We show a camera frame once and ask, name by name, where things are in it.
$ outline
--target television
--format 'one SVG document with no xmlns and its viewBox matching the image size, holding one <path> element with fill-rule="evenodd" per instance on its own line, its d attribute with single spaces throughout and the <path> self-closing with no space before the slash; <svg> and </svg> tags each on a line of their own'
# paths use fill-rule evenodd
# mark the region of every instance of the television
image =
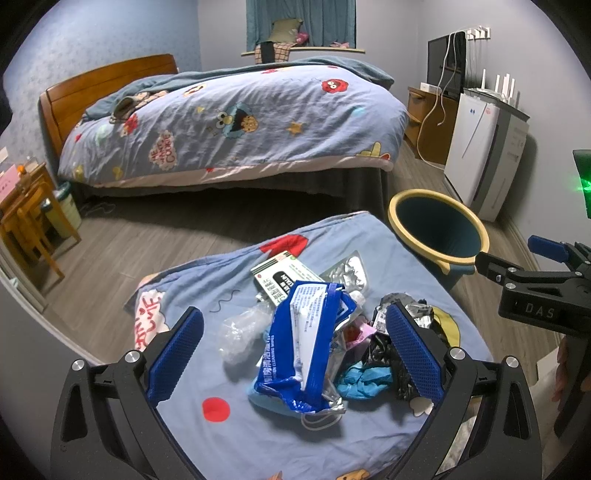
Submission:
<svg viewBox="0 0 591 480">
<path fill-rule="evenodd" d="M 443 60 L 447 52 L 448 42 L 451 44 L 444 65 Z M 443 95 L 459 100 L 466 81 L 466 35 L 464 32 L 458 32 L 455 36 L 452 35 L 451 40 L 449 35 L 446 35 L 445 37 L 435 38 L 428 43 L 427 83 L 437 86 L 441 79 L 442 70 L 441 88 L 444 89 Z"/>
</svg>

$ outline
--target beige pillow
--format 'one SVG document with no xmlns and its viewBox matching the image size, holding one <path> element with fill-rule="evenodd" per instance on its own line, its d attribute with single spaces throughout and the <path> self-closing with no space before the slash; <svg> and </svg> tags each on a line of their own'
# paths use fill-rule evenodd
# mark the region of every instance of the beige pillow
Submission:
<svg viewBox="0 0 591 480">
<path fill-rule="evenodd" d="M 300 25 L 303 23 L 301 18 L 282 18 L 273 22 L 273 31 L 267 41 L 275 43 L 295 43 Z"/>
</svg>

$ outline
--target wooden headboard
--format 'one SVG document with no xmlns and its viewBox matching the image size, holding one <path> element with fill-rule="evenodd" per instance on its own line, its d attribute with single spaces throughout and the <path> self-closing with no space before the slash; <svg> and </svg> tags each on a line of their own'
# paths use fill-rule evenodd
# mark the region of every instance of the wooden headboard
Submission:
<svg viewBox="0 0 591 480">
<path fill-rule="evenodd" d="M 97 100 L 134 80 L 177 72 L 171 54 L 153 55 L 106 65 L 48 88 L 40 96 L 41 111 L 57 156 L 84 110 Z"/>
</svg>

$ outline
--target silver bolt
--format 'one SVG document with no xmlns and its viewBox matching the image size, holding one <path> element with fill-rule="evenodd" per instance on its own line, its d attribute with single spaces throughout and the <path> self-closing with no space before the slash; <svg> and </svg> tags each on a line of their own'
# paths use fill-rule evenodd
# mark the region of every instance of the silver bolt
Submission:
<svg viewBox="0 0 591 480">
<path fill-rule="evenodd" d="M 137 350 L 132 350 L 125 354 L 125 361 L 129 364 L 134 364 L 139 360 L 139 352 Z"/>
<path fill-rule="evenodd" d="M 506 362 L 511 368 L 517 368 L 519 366 L 519 360 L 514 356 L 508 356 Z"/>
<path fill-rule="evenodd" d="M 466 358 L 466 352 L 461 348 L 457 347 L 449 350 L 449 354 L 452 356 L 452 358 L 455 358 L 456 360 L 464 360 Z"/>
<path fill-rule="evenodd" d="M 73 364 L 72 364 L 72 370 L 74 372 L 77 372 L 78 370 L 82 370 L 84 368 L 84 360 L 80 359 L 80 360 L 76 360 Z"/>
</svg>

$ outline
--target curtain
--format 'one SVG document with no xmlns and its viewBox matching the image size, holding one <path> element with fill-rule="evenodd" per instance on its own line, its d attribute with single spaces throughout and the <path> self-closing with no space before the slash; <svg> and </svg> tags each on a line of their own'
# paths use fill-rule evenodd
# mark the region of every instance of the curtain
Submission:
<svg viewBox="0 0 591 480">
<path fill-rule="evenodd" d="M 272 23 L 282 18 L 303 19 L 300 31 L 313 47 L 337 41 L 355 48 L 355 0 L 246 0 L 248 50 L 269 38 Z"/>
</svg>

